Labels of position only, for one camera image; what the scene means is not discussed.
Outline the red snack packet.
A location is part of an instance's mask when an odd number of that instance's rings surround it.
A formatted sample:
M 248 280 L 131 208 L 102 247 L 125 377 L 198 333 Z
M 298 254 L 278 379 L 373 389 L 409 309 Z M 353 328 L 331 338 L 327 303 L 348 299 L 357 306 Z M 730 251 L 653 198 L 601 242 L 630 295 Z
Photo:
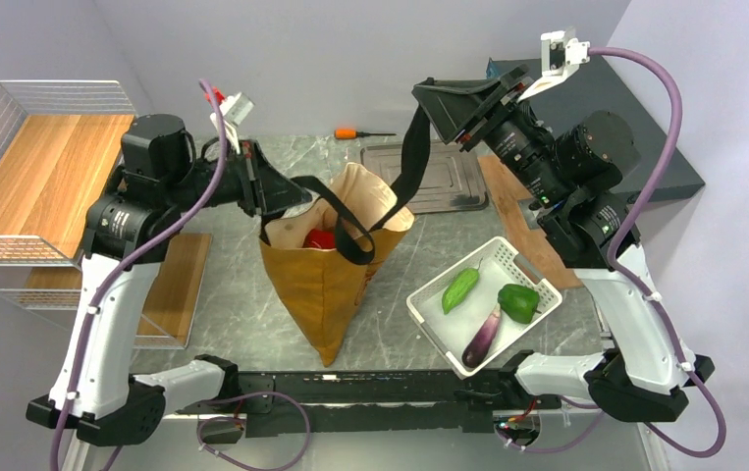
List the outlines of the red snack packet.
M 303 248 L 332 250 L 336 248 L 335 235 L 332 231 L 312 229 L 305 236 Z

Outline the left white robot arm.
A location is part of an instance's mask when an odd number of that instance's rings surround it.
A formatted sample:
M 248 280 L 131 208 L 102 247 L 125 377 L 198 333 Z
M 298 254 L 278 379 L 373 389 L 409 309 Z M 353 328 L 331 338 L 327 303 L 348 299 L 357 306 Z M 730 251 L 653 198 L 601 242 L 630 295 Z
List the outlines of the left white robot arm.
M 236 364 L 213 355 L 156 374 L 130 371 L 146 299 L 188 217 L 229 203 L 250 216 L 278 215 L 311 200 L 256 141 L 223 149 L 222 162 L 199 157 L 183 120 L 170 114 L 138 117 L 122 135 L 123 161 L 85 217 L 68 352 L 51 391 L 27 404 L 28 421 L 92 445 L 139 445 L 184 407 L 205 402 L 225 412 L 238 403 Z

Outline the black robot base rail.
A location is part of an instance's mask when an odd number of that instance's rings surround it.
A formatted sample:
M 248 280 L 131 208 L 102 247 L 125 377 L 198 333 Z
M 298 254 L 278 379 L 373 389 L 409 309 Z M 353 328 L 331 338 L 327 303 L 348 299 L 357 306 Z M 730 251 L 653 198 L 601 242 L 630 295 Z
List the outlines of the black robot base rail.
M 247 372 L 246 397 L 197 402 L 183 415 L 239 417 L 250 438 L 305 430 L 314 433 L 456 429 L 490 433 L 506 416 L 537 418 L 560 409 L 552 395 L 520 399 L 506 393 L 496 370 L 462 380 L 447 370 L 382 370 L 337 373 Z

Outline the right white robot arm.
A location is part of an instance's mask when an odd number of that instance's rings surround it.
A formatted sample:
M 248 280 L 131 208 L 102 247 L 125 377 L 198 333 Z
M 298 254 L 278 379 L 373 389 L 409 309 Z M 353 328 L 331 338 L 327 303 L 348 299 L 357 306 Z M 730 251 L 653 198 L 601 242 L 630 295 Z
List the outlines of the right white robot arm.
M 412 90 L 424 128 L 462 150 L 486 144 L 533 196 L 548 243 L 591 293 L 615 342 L 583 356 L 520 351 L 501 372 L 500 397 L 521 407 L 541 395 L 572 396 L 622 422 L 672 422 L 687 406 L 686 389 L 715 366 L 662 318 L 640 234 L 614 192 L 639 162 L 633 132 L 619 115 L 597 110 L 553 136 L 524 97 L 526 72 L 428 78 Z

